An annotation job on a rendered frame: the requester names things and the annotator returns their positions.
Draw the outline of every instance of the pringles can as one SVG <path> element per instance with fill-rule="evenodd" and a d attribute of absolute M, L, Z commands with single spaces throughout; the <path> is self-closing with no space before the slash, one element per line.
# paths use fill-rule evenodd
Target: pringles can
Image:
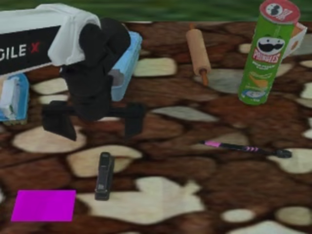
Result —
<path fill-rule="evenodd" d="M 288 0 L 266 0 L 261 4 L 238 90 L 238 97 L 242 102 L 259 105 L 267 101 L 299 18 L 299 8 Z"/>

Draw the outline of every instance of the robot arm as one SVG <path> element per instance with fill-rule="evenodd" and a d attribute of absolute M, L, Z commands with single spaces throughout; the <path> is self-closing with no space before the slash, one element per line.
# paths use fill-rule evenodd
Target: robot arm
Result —
<path fill-rule="evenodd" d="M 120 22 L 100 20 L 64 4 L 0 12 L 0 76 L 60 66 L 73 105 L 52 101 L 43 107 L 42 121 L 46 131 L 71 140 L 76 140 L 76 133 L 70 115 L 87 121 L 124 117 L 126 135 L 140 133 L 143 106 L 111 106 L 110 71 L 130 44 L 129 32 Z"/>

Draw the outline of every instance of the wooden rolling pin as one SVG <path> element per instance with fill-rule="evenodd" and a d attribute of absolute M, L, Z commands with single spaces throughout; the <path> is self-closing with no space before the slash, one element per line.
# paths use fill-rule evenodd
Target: wooden rolling pin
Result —
<path fill-rule="evenodd" d="M 195 75 L 201 76 L 204 85 L 208 85 L 208 73 L 211 71 L 203 34 L 190 24 L 190 30 L 186 33 L 186 40 L 190 49 L 193 70 Z"/>

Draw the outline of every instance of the green background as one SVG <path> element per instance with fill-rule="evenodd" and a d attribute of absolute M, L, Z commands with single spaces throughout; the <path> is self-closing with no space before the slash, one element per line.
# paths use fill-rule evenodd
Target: green background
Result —
<path fill-rule="evenodd" d="M 262 0 L 0 0 L 0 10 L 33 8 L 61 2 L 121 21 L 256 21 Z M 312 21 L 312 0 L 293 0 L 300 21 Z"/>

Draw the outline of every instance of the pink stripe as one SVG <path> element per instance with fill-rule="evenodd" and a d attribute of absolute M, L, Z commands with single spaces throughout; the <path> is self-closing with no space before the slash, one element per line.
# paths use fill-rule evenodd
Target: pink stripe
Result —
<path fill-rule="evenodd" d="M 207 140 L 205 141 L 205 145 L 212 146 L 212 147 L 220 147 L 221 143 L 212 141 L 212 140 Z"/>

